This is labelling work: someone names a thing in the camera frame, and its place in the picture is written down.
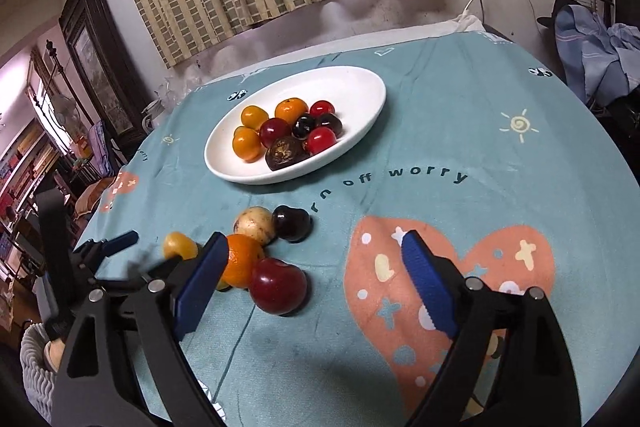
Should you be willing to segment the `person's left hand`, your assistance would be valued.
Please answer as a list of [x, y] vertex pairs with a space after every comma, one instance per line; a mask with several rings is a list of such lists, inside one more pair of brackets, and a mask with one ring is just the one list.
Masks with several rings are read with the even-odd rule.
[[50, 340], [44, 346], [43, 360], [46, 362], [49, 371], [58, 373], [64, 355], [64, 350], [65, 343], [61, 338]]

